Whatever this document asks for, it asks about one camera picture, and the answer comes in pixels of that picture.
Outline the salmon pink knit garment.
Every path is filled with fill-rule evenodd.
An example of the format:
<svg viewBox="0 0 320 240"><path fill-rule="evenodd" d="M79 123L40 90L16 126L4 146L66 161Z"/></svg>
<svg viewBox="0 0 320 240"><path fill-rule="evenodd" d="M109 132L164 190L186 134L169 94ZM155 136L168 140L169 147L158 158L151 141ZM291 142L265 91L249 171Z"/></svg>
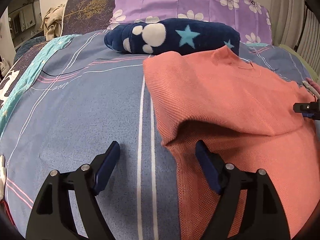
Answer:
<svg viewBox="0 0 320 240"><path fill-rule="evenodd" d="M242 61L228 47L144 60L162 145L177 163L182 239L200 239L219 200L195 155L202 140L241 170L267 171L295 236L319 202L315 123L293 111L313 96L296 82Z"/></svg>

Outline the stack of folded clothes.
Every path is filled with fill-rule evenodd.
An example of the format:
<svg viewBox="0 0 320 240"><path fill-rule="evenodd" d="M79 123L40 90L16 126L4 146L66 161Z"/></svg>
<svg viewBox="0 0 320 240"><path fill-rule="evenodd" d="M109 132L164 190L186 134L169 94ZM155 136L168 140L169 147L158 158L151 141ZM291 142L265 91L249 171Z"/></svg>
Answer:
<svg viewBox="0 0 320 240"><path fill-rule="evenodd" d="M317 99L320 99L320 86L318 83L307 77L305 80L303 80L303 85L305 88L310 90L310 92L314 94Z"/></svg>

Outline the beige crumpled clothes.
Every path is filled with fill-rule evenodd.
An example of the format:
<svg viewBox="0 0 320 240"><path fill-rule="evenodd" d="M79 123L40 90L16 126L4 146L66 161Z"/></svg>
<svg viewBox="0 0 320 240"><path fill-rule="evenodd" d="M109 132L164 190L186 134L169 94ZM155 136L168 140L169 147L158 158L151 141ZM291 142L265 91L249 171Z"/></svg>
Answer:
<svg viewBox="0 0 320 240"><path fill-rule="evenodd" d="M44 36L47 41L61 36L64 10L65 4L61 4L57 7L50 8L43 17L41 28L44 31Z"/></svg>

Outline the white curtain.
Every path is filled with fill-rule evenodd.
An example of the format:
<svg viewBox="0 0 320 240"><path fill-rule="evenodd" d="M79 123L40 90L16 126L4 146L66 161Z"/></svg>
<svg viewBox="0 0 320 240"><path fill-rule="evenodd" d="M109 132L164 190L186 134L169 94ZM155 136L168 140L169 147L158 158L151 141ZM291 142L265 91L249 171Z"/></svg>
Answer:
<svg viewBox="0 0 320 240"><path fill-rule="evenodd" d="M273 44L297 52L319 73L319 21L305 0L271 0Z"/></svg>

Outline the purple floral pillow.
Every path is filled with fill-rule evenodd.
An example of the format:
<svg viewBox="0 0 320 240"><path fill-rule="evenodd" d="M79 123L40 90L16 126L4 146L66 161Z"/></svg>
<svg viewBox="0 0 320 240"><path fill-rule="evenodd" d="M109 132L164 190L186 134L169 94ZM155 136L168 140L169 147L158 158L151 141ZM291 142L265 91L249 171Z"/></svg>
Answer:
<svg viewBox="0 0 320 240"><path fill-rule="evenodd" d="M220 22L235 29L242 43L272 44L268 10L255 0L115 0L108 29L167 18Z"/></svg>

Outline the blue plaid bed sheet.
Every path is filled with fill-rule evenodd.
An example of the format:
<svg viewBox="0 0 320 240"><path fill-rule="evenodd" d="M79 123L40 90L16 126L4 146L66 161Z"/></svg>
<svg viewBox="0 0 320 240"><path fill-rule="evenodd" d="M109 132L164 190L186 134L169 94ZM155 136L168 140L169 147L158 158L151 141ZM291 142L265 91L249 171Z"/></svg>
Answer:
<svg viewBox="0 0 320 240"><path fill-rule="evenodd" d="M117 239L179 239L176 161L161 146L143 57L119 54L95 31L51 58L22 95L1 137L6 201L25 235L51 170L71 172L120 144L120 160L97 201Z"/></svg>

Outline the navy star fleece blanket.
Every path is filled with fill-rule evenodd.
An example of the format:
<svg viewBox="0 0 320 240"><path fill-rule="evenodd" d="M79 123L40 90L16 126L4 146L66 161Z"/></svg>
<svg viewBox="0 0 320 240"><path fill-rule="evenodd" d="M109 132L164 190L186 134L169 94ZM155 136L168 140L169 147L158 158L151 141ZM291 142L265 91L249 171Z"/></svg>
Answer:
<svg viewBox="0 0 320 240"><path fill-rule="evenodd" d="M227 46L238 55L240 34L223 23L169 18L157 23L118 25L106 33L104 43L110 49L131 54L159 55L175 51L188 55Z"/></svg>

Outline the dark gold-tree pillow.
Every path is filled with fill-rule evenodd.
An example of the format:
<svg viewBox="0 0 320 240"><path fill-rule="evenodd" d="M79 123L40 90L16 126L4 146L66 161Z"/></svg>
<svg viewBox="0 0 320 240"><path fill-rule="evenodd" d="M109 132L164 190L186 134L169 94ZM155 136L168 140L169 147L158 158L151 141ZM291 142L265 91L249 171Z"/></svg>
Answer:
<svg viewBox="0 0 320 240"><path fill-rule="evenodd" d="M62 35L86 34L106 29L114 8L115 0L67 0Z"/></svg>

